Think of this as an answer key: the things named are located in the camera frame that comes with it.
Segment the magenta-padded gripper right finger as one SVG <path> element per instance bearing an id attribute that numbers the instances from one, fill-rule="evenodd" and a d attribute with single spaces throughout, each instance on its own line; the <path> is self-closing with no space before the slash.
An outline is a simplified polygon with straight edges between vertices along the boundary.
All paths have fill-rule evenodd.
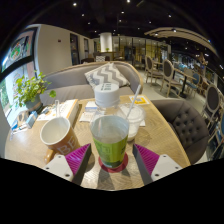
<path id="1" fill-rule="evenodd" d="M 145 185 L 182 169 L 167 154 L 158 155 L 138 144 L 133 145 L 133 155 Z"/>

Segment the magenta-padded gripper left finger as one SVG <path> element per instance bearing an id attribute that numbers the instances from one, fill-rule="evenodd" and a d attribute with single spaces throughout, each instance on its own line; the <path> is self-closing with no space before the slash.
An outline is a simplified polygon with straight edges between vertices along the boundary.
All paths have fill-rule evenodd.
<path id="1" fill-rule="evenodd" d="M 80 185 L 91 153 L 91 144 L 86 144 L 66 156 L 57 155 L 44 170 Z"/>

